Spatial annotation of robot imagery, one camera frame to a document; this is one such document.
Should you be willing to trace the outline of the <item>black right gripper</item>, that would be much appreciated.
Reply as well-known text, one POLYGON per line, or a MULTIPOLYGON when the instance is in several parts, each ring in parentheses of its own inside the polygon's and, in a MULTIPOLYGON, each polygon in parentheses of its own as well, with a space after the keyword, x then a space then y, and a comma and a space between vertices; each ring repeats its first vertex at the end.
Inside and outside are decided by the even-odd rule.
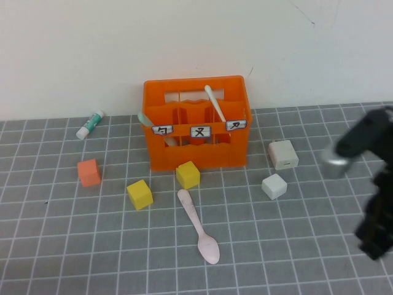
POLYGON ((373 184, 378 191, 366 204, 354 234, 360 240, 359 249, 376 261, 392 248, 392 166, 386 165, 373 184))

